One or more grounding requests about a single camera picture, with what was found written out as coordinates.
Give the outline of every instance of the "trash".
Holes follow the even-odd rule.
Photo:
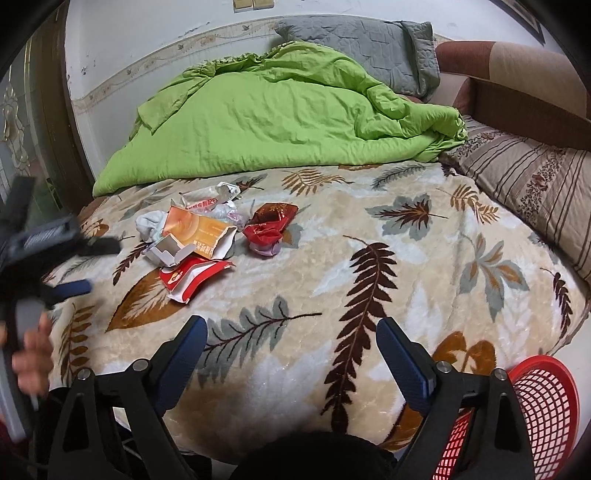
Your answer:
[[[169,299],[189,303],[199,284],[234,264],[225,260],[205,260],[191,255],[174,268],[163,268],[160,279],[170,293]]]
[[[250,249],[266,257],[277,255],[283,230],[297,211],[298,207],[290,203],[266,203],[260,207],[243,231]]]
[[[193,192],[181,193],[180,202],[171,200],[171,205],[185,210],[213,210],[216,205],[233,200],[240,193],[240,187],[221,181],[215,187],[206,187]]]
[[[227,203],[218,203],[213,210],[198,210],[193,209],[191,212],[198,215],[203,215],[209,218],[215,218],[225,223],[234,225],[239,232],[244,230],[244,227],[248,223],[250,216],[246,213],[241,213],[233,201]]]
[[[154,210],[140,215],[135,219],[135,227],[142,242],[158,242],[162,240],[162,229],[166,221],[166,212]]]
[[[195,251],[195,245],[183,245],[174,235],[167,235],[162,240],[150,245],[142,253],[156,265],[174,267]]]
[[[211,259],[225,258],[232,247],[237,228],[213,218],[172,206],[163,234],[172,234],[181,245],[194,245],[195,253]]]

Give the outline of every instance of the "red mesh basket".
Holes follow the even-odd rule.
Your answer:
[[[579,426],[579,395],[573,377],[556,358],[537,355],[521,362],[509,377],[525,417],[536,480],[551,480],[568,459]],[[456,463],[470,413],[456,420],[433,480],[448,480]]]

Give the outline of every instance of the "green duvet cover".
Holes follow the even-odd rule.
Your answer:
[[[412,103],[346,55],[292,42],[176,77],[138,108],[93,193],[273,167],[432,161],[465,139],[455,108]]]

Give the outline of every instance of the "white wall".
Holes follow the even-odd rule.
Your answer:
[[[430,21],[435,33],[454,40],[510,41],[541,47],[490,0],[275,0],[275,8],[239,13],[234,13],[232,0],[72,0],[66,25],[68,86],[95,176],[124,145],[135,108],[169,78],[204,59],[246,51],[263,53],[273,42],[278,43],[278,38],[268,26],[266,34],[259,32],[257,38],[251,35],[249,39],[239,29],[232,35],[240,42],[224,43],[224,35],[218,34],[215,48],[207,45],[208,51],[199,51],[199,46],[193,47],[191,55],[179,61],[171,59],[176,55],[173,50],[167,53],[167,61],[160,63],[159,49],[176,43],[182,56],[181,44],[189,43],[181,42],[185,38],[201,35],[205,46],[208,40],[204,35],[224,25],[254,25],[256,19],[305,14]],[[545,48],[561,52],[548,32],[545,37]]]
[[[256,18],[346,14],[430,21],[454,40],[540,46],[490,0],[275,0],[275,8],[234,13],[232,0],[72,0],[66,59],[70,94],[81,98],[133,62],[184,37]],[[559,51],[546,33],[546,48]]]

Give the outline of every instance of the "picture frame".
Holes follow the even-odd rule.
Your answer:
[[[542,45],[546,43],[542,25],[536,17],[523,6],[519,0],[491,0],[495,5],[502,8],[510,16],[519,22],[531,35]]]

